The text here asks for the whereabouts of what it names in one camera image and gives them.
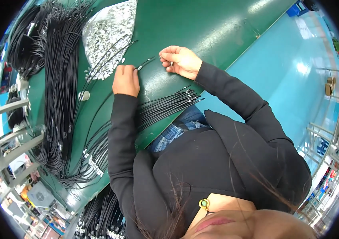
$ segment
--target woman's left hand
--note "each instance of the woman's left hand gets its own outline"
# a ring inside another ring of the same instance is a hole
[[[140,91],[138,70],[133,65],[118,65],[114,83],[112,84],[112,91],[114,94],[127,94],[138,97]]]

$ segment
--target blue jeans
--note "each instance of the blue jeans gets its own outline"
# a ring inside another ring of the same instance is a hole
[[[147,147],[150,152],[160,152],[174,139],[180,137],[185,130],[194,130],[200,127],[210,127],[200,110],[192,105],[182,112],[172,124],[170,124],[157,138]]]

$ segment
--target sleeve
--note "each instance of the sleeve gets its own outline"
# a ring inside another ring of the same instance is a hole
[[[283,139],[293,144],[268,102],[236,77],[203,62],[195,81],[239,114],[266,142]]]
[[[110,185],[119,201],[124,217],[134,213],[134,158],[136,127],[134,117],[138,99],[125,94],[116,94],[111,113],[111,128],[108,143],[108,175]]]

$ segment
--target woman's right hand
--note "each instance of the woman's right hand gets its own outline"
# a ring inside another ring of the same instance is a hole
[[[193,51],[185,47],[171,45],[159,52],[160,61],[167,72],[177,73],[188,79],[195,80],[203,62]]]

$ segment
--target lips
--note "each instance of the lips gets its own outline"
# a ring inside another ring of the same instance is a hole
[[[200,225],[196,228],[196,232],[199,232],[210,225],[222,225],[230,222],[235,222],[235,220],[226,217],[213,217],[200,223]]]

